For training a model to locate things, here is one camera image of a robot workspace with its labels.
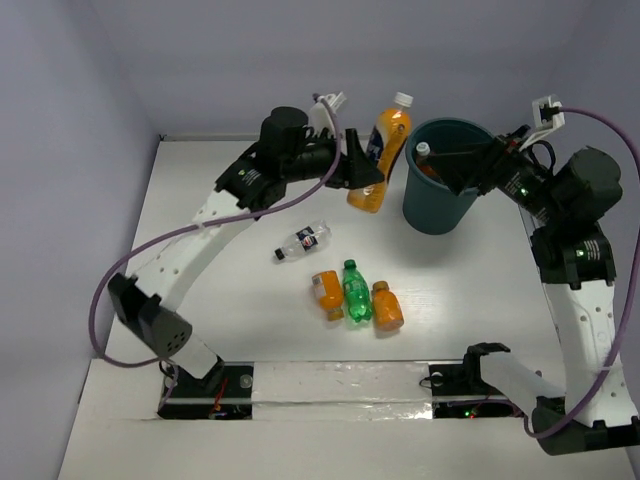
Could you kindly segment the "orange label tea bottle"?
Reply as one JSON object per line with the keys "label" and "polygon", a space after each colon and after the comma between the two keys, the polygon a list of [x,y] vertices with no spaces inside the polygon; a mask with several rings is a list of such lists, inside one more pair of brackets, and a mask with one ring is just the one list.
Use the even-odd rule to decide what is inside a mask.
{"label": "orange label tea bottle", "polygon": [[428,178],[441,182],[439,175],[430,165],[430,155],[432,150],[427,142],[419,142],[415,147],[415,163],[418,169]]}

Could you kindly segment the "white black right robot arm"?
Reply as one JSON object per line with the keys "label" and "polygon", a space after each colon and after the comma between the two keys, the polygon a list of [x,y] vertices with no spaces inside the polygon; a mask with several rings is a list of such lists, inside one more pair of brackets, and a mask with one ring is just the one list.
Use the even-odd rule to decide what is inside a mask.
{"label": "white black right robot arm", "polygon": [[498,136],[433,153],[428,163],[452,193],[498,190],[537,220],[531,250],[565,371],[557,387],[505,345],[479,343],[467,349],[456,381],[509,400],[548,455],[637,445],[639,412],[619,358],[627,319],[613,312],[616,268],[599,225],[622,196],[617,162],[585,147],[552,172],[530,160],[521,141]]}

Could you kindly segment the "yellow blue milk tea bottle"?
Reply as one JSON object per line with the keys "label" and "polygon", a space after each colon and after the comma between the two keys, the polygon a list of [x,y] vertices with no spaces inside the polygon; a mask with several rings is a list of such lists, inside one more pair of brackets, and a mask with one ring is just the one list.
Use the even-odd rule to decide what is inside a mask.
{"label": "yellow blue milk tea bottle", "polygon": [[378,116],[369,137],[366,154],[384,178],[374,185],[351,190],[347,195],[347,203],[351,206],[367,213],[377,213],[382,206],[389,177],[411,131],[412,121],[408,110],[412,103],[411,95],[397,92],[393,106]]}

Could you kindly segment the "clear pepsi bottle black cap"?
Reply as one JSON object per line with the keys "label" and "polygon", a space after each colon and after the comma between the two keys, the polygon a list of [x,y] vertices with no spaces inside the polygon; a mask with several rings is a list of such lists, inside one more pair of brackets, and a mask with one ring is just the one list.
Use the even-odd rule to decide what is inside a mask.
{"label": "clear pepsi bottle black cap", "polygon": [[324,249],[330,242],[332,230],[324,221],[315,221],[290,235],[274,250],[278,261],[294,261]]}

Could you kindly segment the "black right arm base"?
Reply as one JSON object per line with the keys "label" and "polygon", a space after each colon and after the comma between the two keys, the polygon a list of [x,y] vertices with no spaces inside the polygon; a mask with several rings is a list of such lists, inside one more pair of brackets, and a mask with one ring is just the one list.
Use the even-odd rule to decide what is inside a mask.
{"label": "black right arm base", "polygon": [[461,360],[436,361],[419,386],[432,394],[434,416],[449,419],[512,417],[523,412],[481,376],[480,360],[492,353],[510,353],[499,342],[481,342],[467,348]]}

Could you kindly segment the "orange juice bottle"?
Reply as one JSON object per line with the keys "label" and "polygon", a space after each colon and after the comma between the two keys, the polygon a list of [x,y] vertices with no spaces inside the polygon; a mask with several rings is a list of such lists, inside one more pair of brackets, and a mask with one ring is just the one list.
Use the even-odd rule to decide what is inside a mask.
{"label": "orange juice bottle", "polygon": [[391,332],[404,325],[404,316],[398,299],[386,281],[377,281],[372,285],[372,301],[377,330]]}
{"label": "orange juice bottle", "polygon": [[312,277],[315,298],[329,321],[344,318],[344,294],[337,272],[323,271]]}

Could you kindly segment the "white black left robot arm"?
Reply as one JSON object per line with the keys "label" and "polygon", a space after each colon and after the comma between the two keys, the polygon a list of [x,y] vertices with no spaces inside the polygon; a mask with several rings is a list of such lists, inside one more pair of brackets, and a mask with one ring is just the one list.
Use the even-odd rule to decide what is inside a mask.
{"label": "white black left robot arm", "polygon": [[289,207],[290,183],[354,189],[378,183],[381,173],[366,157],[354,129],[340,130],[342,94],[317,95],[307,112],[276,107],[259,138],[218,177],[191,223],[170,234],[153,259],[131,276],[107,276],[118,320],[155,355],[170,364],[177,383],[201,395],[222,382],[223,360],[178,313],[187,292],[214,258],[260,218]]}

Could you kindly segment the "green sprite bottle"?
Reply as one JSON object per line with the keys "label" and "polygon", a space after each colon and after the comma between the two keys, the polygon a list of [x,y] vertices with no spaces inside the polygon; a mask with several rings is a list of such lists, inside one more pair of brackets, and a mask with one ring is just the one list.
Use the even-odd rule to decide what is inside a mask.
{"label": "green sprite bottle", "polygon": [[373,303],[368,283],[353,259],[344,261],[342,288],[353,326],[364,327],[374,316]]}

